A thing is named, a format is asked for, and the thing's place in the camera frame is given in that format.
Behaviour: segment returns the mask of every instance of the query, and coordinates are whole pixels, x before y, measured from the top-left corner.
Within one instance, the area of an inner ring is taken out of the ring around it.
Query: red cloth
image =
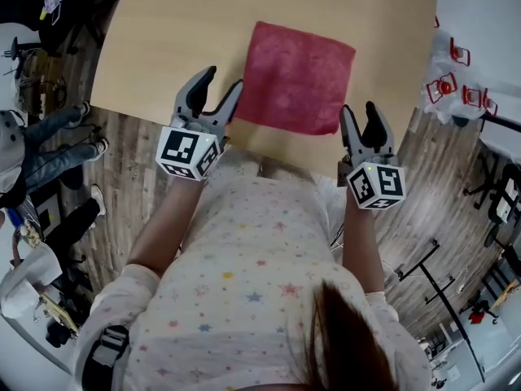
[[[235,116],[300,134],[336,133],[355,52],[332,39],[258,22]]]
[[[469,320],[471,321],[471,324],[481,324],[483,317],[485,317],[485,313],[471,313],[471,315],[469,315]]]

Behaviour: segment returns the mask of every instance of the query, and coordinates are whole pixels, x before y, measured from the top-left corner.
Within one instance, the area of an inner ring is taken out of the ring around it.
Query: box
[[[220,154],[217,136],[165,126],[155,162],[168,174],[201,181]]]
[[[405,173],[392,165],[363,162],[348,176],[360,209],[389,209],[405,200]]]

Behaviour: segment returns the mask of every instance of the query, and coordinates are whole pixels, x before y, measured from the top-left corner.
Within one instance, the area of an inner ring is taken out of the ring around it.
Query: white pajama shirt
[[[77,348],[129,326],[124,390],[214,391],[303,380],[313,290],[335,284],[364,317],[400,390],[430,388],[425,353],[383,293],[365,295],[335,263],[316,193],[239,175],[214,179],[183,254],[162,279],[129,265],[96,297]]]

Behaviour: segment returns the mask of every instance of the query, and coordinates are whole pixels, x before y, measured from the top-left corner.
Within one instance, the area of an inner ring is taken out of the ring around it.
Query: red object
[[[438,103],[444,95],[451,94],[456,90],[458,90],[458,83],[451,72],[427,84],[427,93],[432,104]]]
[[[469,315],[469,320],[471,321],[471,324],[481,324],[483,317],[485,317],[485,313],[471,313]]]
[[[311,33],[258,22],[235,117],[300,134],[334,134],[355,50]]]
[[[497,116],[497,103],[494,100],[488,98],[488,88],[483,92],[483,105],[488,114],[496,117]]]
[[[474,106],[475,108],[481,108],[481,90],[475,90],[467,86],[463,86],[462,91],[463,104]]]
[[[450,57],[458,64],[463,64],[466,67],[471,65],[471,52],[468,49],[456,46],[454,38],[450,38]]]

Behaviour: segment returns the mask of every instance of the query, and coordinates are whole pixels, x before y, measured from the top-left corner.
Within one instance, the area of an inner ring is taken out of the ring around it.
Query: sneaker
[[[105,201],[103,200],[103,193],[99,189],[99,187],[94,184],[90,188],[90,197],[98,203],[99,206],[99,216],[104,216],[107,214],[107,208],[105,207]]]
[[[86,116],[90,113],[90,103],[88,101],[84,101],[79,106],[76,106],[76,108],[80,109],[81,117],[77,121],[69,121],[67,125],[67,129],[75,129],[77,128],[85,119]]]
[[[88,160],[89,162],[93,162],[93,161],[98,160],[99,158],[101,158],[103,156],[103,154],[107,151],[108,147],[110,146],[109,143],[108,143],[108,140],[106,140],[105,138],[100,139],[96,143],[93,143],[93,145],[98,150],[98,154],[94,158]]]

